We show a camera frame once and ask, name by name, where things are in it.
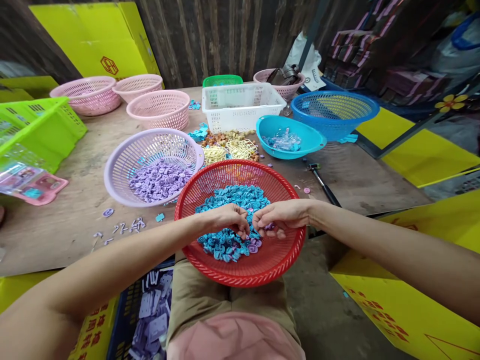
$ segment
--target green plastic basket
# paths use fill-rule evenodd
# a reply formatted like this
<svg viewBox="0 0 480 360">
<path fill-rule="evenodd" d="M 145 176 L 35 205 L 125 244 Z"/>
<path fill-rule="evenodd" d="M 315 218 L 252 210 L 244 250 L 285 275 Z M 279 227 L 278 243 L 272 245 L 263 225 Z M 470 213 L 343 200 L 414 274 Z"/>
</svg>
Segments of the green plastic basket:
<svg viewBox="0 0 480 360">
<path fill-rule="evenodd" d="M 0 166 L 12 161 L 54 174 L 87 127 L 68 97 L 0 104 Z"/>
<path fill-rule="evenodd" d="M 244 81 L 238 75 L 214 75 L 206 77 L 203 80 L 203 87 L 222 86 L 222 85 L 238 85 L 243 84 Z"/>
</svg>

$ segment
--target khaki shorts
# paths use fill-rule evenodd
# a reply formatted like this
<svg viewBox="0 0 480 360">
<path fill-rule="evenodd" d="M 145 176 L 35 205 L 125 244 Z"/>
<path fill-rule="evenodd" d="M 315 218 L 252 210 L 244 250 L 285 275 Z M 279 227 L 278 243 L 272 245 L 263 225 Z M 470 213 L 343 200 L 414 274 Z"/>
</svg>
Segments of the khaki shorts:
<svg viewBox="0 0 480 360">
<path fill-rule="evenodd" d="M 253 313 L 273 320 L 300 345 L 281 277 L 259 287 L 228 287 L 202 275 L 185 258 L 175 264 L 167 346 L 196 322 L 231 311 Z"/>
</svg>

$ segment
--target pink shirt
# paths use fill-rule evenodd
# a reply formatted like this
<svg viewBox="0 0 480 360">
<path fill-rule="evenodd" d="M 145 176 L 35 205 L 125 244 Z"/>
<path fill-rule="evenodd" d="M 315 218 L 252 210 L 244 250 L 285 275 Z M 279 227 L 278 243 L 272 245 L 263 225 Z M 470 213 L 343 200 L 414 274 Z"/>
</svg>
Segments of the pink shirt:
<svg viewBox="0 0 480 360">
<path fill-rule="evenodd" d="M 167 360 L 305 360 L 294 338 L 276 322 L 247 312 L 199 321 L 168 345 Z"/>
</svg>

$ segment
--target red plastic basket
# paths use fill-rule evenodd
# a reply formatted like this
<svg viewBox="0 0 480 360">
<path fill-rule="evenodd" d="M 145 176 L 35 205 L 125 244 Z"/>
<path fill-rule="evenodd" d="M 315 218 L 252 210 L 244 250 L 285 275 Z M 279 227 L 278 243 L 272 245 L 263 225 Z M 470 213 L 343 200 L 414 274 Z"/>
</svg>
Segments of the red plastic basket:
<svg viewBox="0 0 480 360">
<path fill-rule="evenodd" d="M 215 189 L 230 185 L 260 187 L 272 203 L 299 198 L 292 185 L 268 166 L 250 160 L 224 160 L 203 168 L 187 182 L 178 198 L 175 220 L 195 214 L 195 208 L 213 196 Z M 242 256 L 238 262 L 215 260 L 196 239 L 183 248 L 183 253 L 194 267 L 217 283 L 251 288 L 275 280 L 292 266 L 304 245 L 305 233 L 302 227 L 288 230 L 283 240 L 267 238 L 256 254 Z"/>
</svg>

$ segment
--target wooden wall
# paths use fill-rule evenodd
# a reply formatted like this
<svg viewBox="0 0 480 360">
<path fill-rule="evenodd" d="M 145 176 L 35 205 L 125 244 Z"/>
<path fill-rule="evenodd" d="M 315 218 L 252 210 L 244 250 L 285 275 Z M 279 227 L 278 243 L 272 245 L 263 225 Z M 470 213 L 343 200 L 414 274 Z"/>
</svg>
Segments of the wooden wall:
<svg viewBox="0 0 480 360">
<path fill-rule="evenodd" d="M 250 81 L 259 70 L 283 65 L 299 32 L 308 29 L 318 1 L 135 0 L 170 89 L 199 86 L 205 77 L 218 74 L 237 74 Z M 355 27 L 369 2 L 322 1 L 326 11 L 315 46 L 326 54 L 335 33 Z M 2 0 L 0 60 L 27 64 L 38 75 L 52 75 L 59 83 L 79 78 L 28 5 L 92 2 L 98 1 Z"/>
</svg>

